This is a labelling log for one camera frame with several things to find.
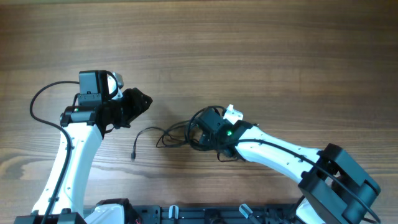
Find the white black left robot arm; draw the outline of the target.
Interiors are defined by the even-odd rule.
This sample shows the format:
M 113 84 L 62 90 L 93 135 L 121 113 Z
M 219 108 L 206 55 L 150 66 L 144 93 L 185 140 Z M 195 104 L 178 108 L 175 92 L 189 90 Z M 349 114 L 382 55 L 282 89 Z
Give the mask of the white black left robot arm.
M 30 215 L 16 223 L 142 223 L 126 198 L 100 201 L 84 214 L 84 196 L 94 156 L 114 129 L 130 123 L 152 104 L 152 98 L 137 88 L 123 88 L 123 79 L 106 70 L 79 73 L 80 91 L 65 108 L 60 123 L 60 145 L 46 186 Z

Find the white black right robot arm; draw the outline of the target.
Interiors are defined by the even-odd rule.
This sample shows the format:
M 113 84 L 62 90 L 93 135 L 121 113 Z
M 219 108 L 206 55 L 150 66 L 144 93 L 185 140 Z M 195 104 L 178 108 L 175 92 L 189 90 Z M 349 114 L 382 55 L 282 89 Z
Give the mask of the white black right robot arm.
M 203 132 L 199 145 L 232 159 L 271 168 L 297 183 L 302 198 L 293 216 L 304 223 L 380 223 L 371 205 L 381 193 L 376 181 L 341 147 L 298 146 L 275 138 L 229 105 L 207 107 L 193 120 Z

